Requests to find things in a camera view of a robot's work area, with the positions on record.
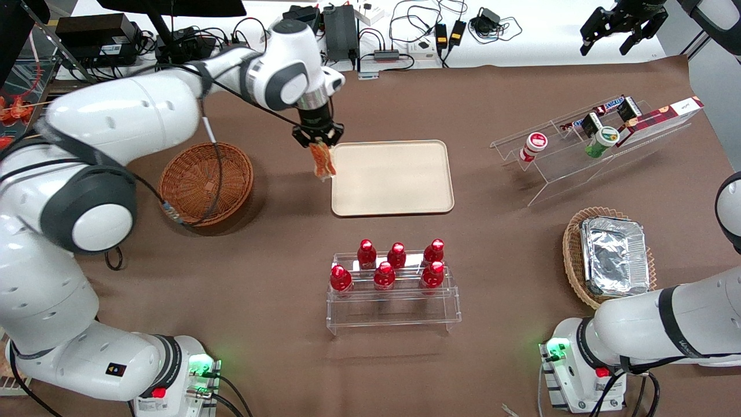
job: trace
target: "aluminum foil container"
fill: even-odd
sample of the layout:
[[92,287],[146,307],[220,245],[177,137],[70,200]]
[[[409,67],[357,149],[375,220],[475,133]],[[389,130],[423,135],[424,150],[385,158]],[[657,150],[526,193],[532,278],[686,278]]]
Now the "aluminum foil container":
[[584,220],[582,249],[592,294],[617,298],[648,292],[648,259],[640,224],[613,217]]

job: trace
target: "acrylic display shelf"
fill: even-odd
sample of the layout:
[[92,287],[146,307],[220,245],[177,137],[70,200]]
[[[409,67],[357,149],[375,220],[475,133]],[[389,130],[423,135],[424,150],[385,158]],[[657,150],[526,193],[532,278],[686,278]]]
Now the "acrylic display shelf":
[[[599,158],[589,157],[584,148],[589,145],[590,139],[580,128],[568,131],[561,129],[561,125],[583,119],[593,111],[593,108],[606,102],[617,99],[605,99],[591,106],[581,108],[572,113],[552,119],[549,122],[521,131],[504,139],[493,141],[489,148],[494,148],[506,162],[519,163],[523,171],[535,172],[545,184],[536,188],[536,194],[528,206],[539,203],[573,188],[579,187],[597,178],[600,175],[635,162],[643,157],[660,150],[674,137],[674,133],[687,128],[691,123],[670,128],[640,141],[621,147],[609,148]],[[644,114],[653,108],[645,101],[637,101],[638,107]],[[623,121],[619,114],[613,113],[601,116],[599,120],[604,126],[619,128]],[[523,162],[519,158],[519,151],[525,145],[527,137],[533,132],[540,132],[548,137],[548,147],[540,152],[533,162]]]
[[[361,270],[354,253],[335,254],[332,266],[344,266],[353,276],[353,289],[337,292],[328,285],[327,328],[337,335],[344,327],[396,326],[402,324],[444,324],[447,331],[460,323],[458,286],[445,263],[445,279],[435,289],[420,289],[423,251],[407,251],[404,268],[396,269],[394,288],[377,291],[374,270]],[[386,260],[378,256],[376,265]]]

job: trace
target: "red bottle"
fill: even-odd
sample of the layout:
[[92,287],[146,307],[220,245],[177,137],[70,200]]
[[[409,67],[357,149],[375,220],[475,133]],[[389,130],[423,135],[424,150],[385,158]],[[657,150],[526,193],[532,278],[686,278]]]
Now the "red bottle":
[[404,268],[407,263],[407,252],[404,250],[404,243],[396,242],[388,251],[386,260],[394,269]]
[[425,249],[422,266],[427,266],[432,262],[442,262],[442,249],[444,246],[445,244],[442,242],[442,239],[433,240],[432,243],[430,243],[430,245]]
[[422,272],[422,279],[419,280],[419,288],[437,288],[442,285],[445,279],[445,267],[442,262],[436,260],[427,265]]
[[342,267],[342,265],[335,265],[332,267],[329,284],[335,291],[350,291],[353,289],[353,277],[347,269]]
[[393,282],[396,280],[396,273],[393,271],[391,264],[385,260],[376,268],[376,274],[373,275],[373,282],[379,291],[393,289]]
[[376,255],[376,248],[373,247],[373,243],[368,239],[363,239],[360,242],[360,249],[358,249],[358,264],[360,265],[360,269],[375,269]]

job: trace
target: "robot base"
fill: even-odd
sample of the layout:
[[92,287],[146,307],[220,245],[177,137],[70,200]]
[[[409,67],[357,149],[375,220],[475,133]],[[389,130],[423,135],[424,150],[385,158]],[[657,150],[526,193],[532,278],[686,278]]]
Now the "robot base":
[[218,372],[221,361],[214,361],[203,349],[203,346],[190,336],[176,336],[176,342],[182,348],[180,370],[163,398],[142,398],[133,400],[136,417],[206,417],[214,416],[216,405],[211,400],[204,400],[187,395],[190,388],[213,389],[213,381],[193,375],[198,371]]
[[[559,361],[543,364],[552,405],[562,407],[565,402],[572,413],[590,413],[610,378],[597,377],[595,370],[582,358],[576,344],[576,330],[580,323],[579,318],[562,321],[554,330],[553,337],[540,345],[540,352],[543,362],[552,355],[561,358]],[[625,378],[625,375],[620,377],[606,395],[602,411],[622,409]]]

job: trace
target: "brown wicker basket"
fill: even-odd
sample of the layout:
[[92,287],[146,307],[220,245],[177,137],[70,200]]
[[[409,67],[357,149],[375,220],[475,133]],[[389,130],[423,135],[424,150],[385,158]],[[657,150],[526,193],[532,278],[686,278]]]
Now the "brown wicker basket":
[[[568,282],[574,288],[576,295],[593,309],[597,309],[601,303],[610,300],[609,297],[592,294],[587,289],[584,280],[584,257],[582,256],[582,233],[580,227],[582,221],[596,216],[630,220],[623,213],[611,208],[590,207],[576,213],[571,218],[571,221],[568,222],[568,226],[566,226],[566,232],[563,234],[563,263],[566,267]],[[653,291],[656,289],[656,268],[654,267],[654,256],[648,247],[646,247],[646,259],[648,260],[648,276],[651,280],[650,290]]]
[[[228,143],[219,142],[218,147],[224,174],[219,201],[206,221],[197,226],[212,226],[231,216],[252,191],[253,169],[247,155]],[[185,149],[167,164],[159,179],[162,198],[186,223],[198,222],[208,213],[218,187],[219,161],[211,142]]]

